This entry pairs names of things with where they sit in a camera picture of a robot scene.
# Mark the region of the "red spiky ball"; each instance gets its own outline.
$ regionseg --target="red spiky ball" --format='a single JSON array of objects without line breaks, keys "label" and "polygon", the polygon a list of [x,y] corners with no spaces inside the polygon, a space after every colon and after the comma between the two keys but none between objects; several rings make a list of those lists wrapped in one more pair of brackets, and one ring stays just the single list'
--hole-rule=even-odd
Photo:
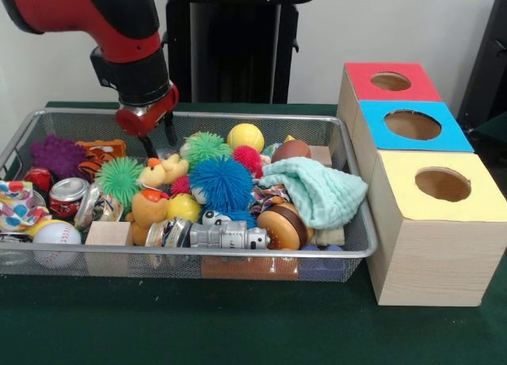
[{"label": "red spiky ball", "polygon": [[256,179],[263,176],[261,155],[250,146],[237,147],[232,152],[232,158],[244,165]]},{"label": "red spiky ball", "polygon": [[179,177],[171,185],[171,195],[179,195],[181,193],[191,193],[188,175]]}]

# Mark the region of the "metal basket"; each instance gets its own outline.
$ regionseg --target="metal basket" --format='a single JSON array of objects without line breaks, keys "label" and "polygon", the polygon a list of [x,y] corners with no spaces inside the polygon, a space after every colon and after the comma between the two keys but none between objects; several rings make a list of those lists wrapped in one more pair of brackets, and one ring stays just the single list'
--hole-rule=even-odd
[{"label": "metal basket", "polygon": [[[0,156],[0,176],[20,179],[32,165],[30,145],[46,135],[73,140],[122,138],[128,155],[143,157],[141,143],[116,125],[111,110],[48,108],[27,117]],[[329,146],[333,167],[358,174],[349,134],[340,120],[321,116],[242,115],[175,112],[179,143],[196,131],[226,136],[236,124],[252,122],[266,145],[293,135],[310,145]],[[160,127],[152,134],[156,147],[166,146]],[[286,279],[345,282],[377,246],[375,227],[365,200],[345,226],[343,252],[277,250],[167,249],[135,246],[44,245],[0,243],[0,273],[58,276],[128,276],[160,278]],[[36,256],[56,256],[62,268],[43,267]]]}]

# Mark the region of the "light green towel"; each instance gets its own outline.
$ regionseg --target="light green towel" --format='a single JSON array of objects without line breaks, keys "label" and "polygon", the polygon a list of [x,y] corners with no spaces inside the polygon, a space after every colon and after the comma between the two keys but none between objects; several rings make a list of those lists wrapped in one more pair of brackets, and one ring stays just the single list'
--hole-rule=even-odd
[{"label": "light green towel", "polygon": [[360,177],[297,157],[262,168],[259,184],[283,184],[304,223],[315,229],[344,226],[357,213],[368,186]]}]

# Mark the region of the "green spiky ball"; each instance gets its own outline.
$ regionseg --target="green spiky ball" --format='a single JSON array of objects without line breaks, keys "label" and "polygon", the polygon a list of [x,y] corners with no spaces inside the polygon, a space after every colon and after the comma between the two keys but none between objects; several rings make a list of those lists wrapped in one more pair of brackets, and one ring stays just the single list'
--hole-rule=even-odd
[{"label": "green spiky ball", "polygon": [[95,181],[101,185],[104,194],[114,196],[125,212],[130,212],[132,197],[140,190],[136,181],[142,171],[143,166],[135,159],[116,158],[102,166]]},{"label": "green spiky ball", "polygon": [[207,159],[224,156],[228,159],[232,155],[232,149],[219,135],[200,131],[186,139],[180,154],[189,161],[189,171],[192,171],[197,163]]}]

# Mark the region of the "white wall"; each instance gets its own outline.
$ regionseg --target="white wall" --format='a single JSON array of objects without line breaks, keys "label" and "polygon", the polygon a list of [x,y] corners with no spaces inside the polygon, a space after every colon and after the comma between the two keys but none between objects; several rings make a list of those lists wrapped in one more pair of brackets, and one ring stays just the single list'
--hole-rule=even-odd
[{"label": "white wall", "polygon": [[[299,7],[289,101],[336,103],[345,61],[414,61],[457,112],[493,0],[314,0]],[[156,0],[165,30],[165,3]],[[34,36],[0,8],[0,147],[47,101],[115,101],[84,33]]]}]

